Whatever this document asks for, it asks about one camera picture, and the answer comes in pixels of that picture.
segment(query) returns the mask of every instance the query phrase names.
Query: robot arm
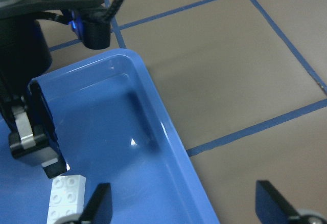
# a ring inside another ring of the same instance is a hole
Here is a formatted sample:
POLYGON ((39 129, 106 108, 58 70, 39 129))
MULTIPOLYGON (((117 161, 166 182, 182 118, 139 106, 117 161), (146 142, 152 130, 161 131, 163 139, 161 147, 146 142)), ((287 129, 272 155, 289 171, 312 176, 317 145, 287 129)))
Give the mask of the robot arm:
POLYGON ((74 24, 73 30, 90 49, 110 45, 110 21, 123 0, 109 9, 104 0, 0 0, 0 112, 8 127, 11 154, 30 165, 41 165, 49 178, 66 172, 42 90, 31 80, 51 65, 38 19, 74 24), (63 15, 44 12, 60 9, 63 15))

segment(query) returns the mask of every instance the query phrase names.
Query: blue tray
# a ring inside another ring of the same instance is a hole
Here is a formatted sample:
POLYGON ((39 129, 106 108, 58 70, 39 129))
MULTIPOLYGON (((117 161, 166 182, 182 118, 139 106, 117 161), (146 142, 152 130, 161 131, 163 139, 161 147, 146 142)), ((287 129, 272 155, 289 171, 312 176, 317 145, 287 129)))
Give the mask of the blue tray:
MULTIPOLYGON (((110 182, 115 223, 219 223, 141 58, 111 50, 37 78, 85 202, 110 182)), ((0 119, 0 223, 46 223, 51 180, 11 158, 0 119)))

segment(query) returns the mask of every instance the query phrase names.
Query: white lego brick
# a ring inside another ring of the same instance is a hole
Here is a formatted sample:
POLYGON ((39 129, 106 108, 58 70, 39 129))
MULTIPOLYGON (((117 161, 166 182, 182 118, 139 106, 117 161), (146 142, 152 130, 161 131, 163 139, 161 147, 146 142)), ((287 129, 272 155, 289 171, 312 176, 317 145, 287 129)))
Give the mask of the white lego brick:
POLYGON ((56 220, 58 220, 59 218, 72 214, 81 214, 82 212, 83 212, 83 206, 80 205, 49 207, 48 219, 46 221, 46 224, 54 224, 56 220))
POLYGON ((59 176, 53 179, 49 206, 84 205, 85 177, 59 176))

